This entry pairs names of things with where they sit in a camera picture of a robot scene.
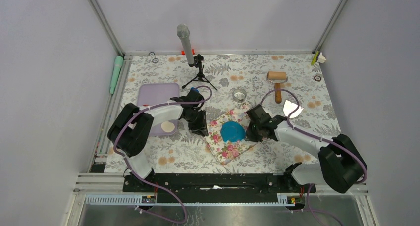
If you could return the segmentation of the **metal scraper wooden handle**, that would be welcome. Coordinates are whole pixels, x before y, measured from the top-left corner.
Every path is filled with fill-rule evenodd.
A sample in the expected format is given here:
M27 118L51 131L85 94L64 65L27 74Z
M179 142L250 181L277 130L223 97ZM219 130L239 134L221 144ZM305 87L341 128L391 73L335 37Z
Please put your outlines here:
M289 118L296 118L300 115L300 113L303 111L303 107L297 105L296 103L293 103L289 100L286 100L283 105L283 113L285 117Z

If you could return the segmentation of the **floral cutting board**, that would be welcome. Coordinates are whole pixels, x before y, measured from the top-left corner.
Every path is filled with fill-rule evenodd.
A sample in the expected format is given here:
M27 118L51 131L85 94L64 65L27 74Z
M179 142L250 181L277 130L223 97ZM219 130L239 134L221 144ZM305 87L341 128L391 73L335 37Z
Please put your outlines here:
M246 130L250 124L246 111L249 109L249 104L241 104L207 122L208 135L204 140L221 165L230 163L260 145L259 142L246 140Z

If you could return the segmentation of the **wooden rolling pin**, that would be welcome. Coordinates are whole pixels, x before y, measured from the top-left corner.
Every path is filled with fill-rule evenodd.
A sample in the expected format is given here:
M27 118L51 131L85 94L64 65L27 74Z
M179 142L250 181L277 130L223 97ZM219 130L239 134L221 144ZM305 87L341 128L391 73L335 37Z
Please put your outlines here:
M269 71L267 73L267 80L274 84L275 102L282 103L281 84L288 81L286 72Z

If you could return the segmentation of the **purple tray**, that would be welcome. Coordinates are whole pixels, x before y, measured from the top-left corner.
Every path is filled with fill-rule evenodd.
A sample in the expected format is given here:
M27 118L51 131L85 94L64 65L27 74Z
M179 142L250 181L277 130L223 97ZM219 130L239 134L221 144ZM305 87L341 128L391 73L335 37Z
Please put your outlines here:
M168 101L172 97L180 94L180 87L177 83L155 83L141 85L138 91L137 106L154 106ZM160 125L154 126L150 136L169 136L177 131L178 120L171 120L175 124L175 130L172 133L162 131Z

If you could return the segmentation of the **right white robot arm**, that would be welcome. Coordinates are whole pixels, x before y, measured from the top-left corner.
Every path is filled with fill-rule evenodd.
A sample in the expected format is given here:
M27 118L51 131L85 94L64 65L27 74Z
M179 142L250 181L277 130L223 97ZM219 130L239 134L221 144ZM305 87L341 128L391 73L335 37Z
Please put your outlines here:
M366 180L367 165L347 135L317 136L292 126L286 117L271 117L261 105L250 108L246 114L250 119L246 141L271 139L298 147L318 159L316 164L297 163L285 170L284 186L288 191L297 192L307 184L326 184L338 193L346 193L354 184Z

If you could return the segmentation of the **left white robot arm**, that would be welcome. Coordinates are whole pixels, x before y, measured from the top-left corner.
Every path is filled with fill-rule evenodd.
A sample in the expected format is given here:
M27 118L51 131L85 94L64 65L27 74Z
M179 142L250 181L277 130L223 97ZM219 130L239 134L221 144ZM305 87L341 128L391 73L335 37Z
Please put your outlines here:
M134 175L135 186L143 192L152 189L154 179L149 174L153 167L143 153L153 127L170 120L187 121L189 131L208 136L206 112L201 109L206 99L191 90L186 96L173 97L154 106L138 107L127 104L110 127L107 137L113 143L114 152L121 155Z

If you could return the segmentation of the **beige dough disc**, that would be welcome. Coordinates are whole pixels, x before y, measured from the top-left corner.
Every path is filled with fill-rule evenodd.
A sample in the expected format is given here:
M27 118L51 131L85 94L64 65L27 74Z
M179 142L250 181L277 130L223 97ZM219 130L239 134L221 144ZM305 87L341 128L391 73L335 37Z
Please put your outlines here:
M160 127L165 133L172 133L175 130L175 124L171 121L163 122Z

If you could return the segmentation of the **floral tablecloth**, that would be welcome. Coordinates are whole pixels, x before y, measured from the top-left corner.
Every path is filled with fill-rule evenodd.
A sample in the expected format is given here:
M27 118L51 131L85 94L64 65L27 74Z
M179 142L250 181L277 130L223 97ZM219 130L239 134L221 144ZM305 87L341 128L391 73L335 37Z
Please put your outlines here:
M214 85L213 95L204 104L207 120L212 121L237 103L232 93L237 88L247 92L250 105L263 103L270 115L281 115L267 80L270 71L285 72L288 81L281 87L283 97L296 96L303 111L292 120L295 126L311 129L319 135L336 136L340 127L319 64L312 55L204 55L203 72ZM191 79L197 69L189 67L181 55L134 56L125 80L121 105L136 103L144 84L177 83L196 87ZM188 131L180 121L177 131L168 136L148 138L144 149L147 161L158 173L276 173L296 162L312 164L315 157L299 148L275 141L264 141L226 165L220 164L206 146L205 140Z

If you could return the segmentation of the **black microphone tripod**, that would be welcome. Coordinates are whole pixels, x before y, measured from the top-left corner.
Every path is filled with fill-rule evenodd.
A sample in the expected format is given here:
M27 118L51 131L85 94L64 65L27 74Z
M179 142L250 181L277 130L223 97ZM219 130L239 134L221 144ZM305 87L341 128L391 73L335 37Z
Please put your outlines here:
M181 86L182 89L185 89L190 83L192 82L203 82L203 83L207 83L210 84L216 91L218 90L204 75L203 73L203 64L202 61L204 60L203 56L200 54L197 54L196 56L194 56L194 65L193 67L198 69L198 73L196 74L196 76L191 79L189 82L187 82L185 85Z

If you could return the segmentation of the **red clip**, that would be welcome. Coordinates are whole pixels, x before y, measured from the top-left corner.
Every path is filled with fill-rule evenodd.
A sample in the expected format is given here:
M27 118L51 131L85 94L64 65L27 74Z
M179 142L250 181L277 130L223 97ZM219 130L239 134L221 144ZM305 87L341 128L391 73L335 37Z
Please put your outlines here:
M181 54L182 54L182 55L185 55L185 51L184 51L184 50L182 50L182 51L181 51Z

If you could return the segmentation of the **white clip in corner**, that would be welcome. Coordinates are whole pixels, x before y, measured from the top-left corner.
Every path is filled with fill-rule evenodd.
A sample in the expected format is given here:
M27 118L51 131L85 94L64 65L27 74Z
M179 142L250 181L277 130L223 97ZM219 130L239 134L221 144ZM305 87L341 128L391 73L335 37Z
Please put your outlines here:
M317 62L318 63L325 63L326 62L326 57L323 55L323 52L318 53Z

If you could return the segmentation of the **grey microphone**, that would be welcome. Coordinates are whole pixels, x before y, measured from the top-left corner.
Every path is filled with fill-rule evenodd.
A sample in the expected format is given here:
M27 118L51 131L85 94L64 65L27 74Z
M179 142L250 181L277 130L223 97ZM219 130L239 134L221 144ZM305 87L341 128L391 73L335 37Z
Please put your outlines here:
M177 36L181 41L187 63L190 67L195 66L194 55L192 52L191 42L190 42L190 31L186 24L179 24L177 26Z

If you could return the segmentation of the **green marker pen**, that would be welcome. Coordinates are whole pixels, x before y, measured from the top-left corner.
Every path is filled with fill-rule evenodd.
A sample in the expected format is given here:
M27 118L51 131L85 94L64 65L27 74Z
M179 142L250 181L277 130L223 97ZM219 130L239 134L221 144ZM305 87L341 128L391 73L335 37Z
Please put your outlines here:
M111 77L111 81L110 81L110 88L109 88L109 92L112 95L115 93L115 89L116 89L116 86L117 86L117 83L118 83L120 71L121 71L121 68L123 66L123 61L124 61L124 59L121 56L117 56L114 60L114 67L113 67L112 77Z

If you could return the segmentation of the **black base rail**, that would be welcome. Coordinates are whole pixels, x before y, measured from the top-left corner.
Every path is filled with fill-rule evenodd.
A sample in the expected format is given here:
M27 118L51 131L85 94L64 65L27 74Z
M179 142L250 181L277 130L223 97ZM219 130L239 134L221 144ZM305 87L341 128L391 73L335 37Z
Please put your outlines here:
M304 196L316 187L275 174L152 173L146 182L125 176L123 192L151 193L158 203L276 203L279 193Z

